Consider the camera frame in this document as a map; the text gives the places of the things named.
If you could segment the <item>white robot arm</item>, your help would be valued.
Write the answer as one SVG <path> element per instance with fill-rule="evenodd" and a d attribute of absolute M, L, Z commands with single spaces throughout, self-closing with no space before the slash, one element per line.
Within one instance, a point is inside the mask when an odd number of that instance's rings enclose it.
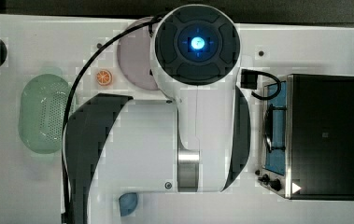
<path fill-rule="evenodd" d="M 121 224 L 140 193 L 222 192 L 247 163 L 250 115 L 232 20 L 187 5 L 151 24 L 161 99 L 98 93 L 64 126 L 66 224 Z"/>

